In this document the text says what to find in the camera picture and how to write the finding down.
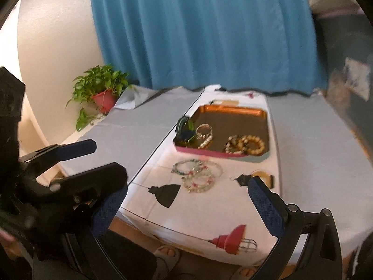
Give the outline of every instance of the wooden floor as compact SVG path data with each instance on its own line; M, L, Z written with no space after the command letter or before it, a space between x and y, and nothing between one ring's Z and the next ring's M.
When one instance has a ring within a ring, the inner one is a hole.
M161 242L144 235L118 218L113 220L110 229L150 252L154 252L162 245ZM184 251L180 252L180 261L172 271L168 278L169 280L176 280L179 273L191 273L195 275L198 280L229 280L235 270L239 268L239 266L232 264L209 260ZM282 274L281 279L290 275L293 268L293 266L288 266Z

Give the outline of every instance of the blue curtain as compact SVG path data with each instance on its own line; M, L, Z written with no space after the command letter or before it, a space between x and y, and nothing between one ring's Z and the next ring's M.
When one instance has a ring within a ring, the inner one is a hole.
M91 0L106 63L144 87L325 88L308 0Z

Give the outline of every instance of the orange tray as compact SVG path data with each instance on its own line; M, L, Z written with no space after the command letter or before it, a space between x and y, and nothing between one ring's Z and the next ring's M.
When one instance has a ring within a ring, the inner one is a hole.
M201 124L209 124L213 129L213 139L205 147L198 149L199 141L190 144L173 139L177 151L219 158L260 158L268 156L269 133L267 112L258 108L234 107L225 105L203 105L191 116L197 128ZM265 144L265 150L259 156L246 154L231 154L223 151L230 136L253 135L260 137Z

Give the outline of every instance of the gray tablecloth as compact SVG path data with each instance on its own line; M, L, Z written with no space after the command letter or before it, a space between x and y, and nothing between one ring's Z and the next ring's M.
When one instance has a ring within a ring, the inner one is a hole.
M200 93L174 89L134 110L113 110L83 139L97 151L62 164L68 174L117 161L132 178ZM329 208L342 254L373 230L373 168L353 134L318 95L268 98L277 135L282 198L302 210ZM300 255L301 237L291 263Z

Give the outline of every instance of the flower pot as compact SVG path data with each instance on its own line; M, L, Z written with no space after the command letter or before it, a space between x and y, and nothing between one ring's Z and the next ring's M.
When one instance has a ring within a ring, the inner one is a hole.
M103 114L107 114L114 107L117 100L111 89L92 96L92 99L100 108L100 112Z

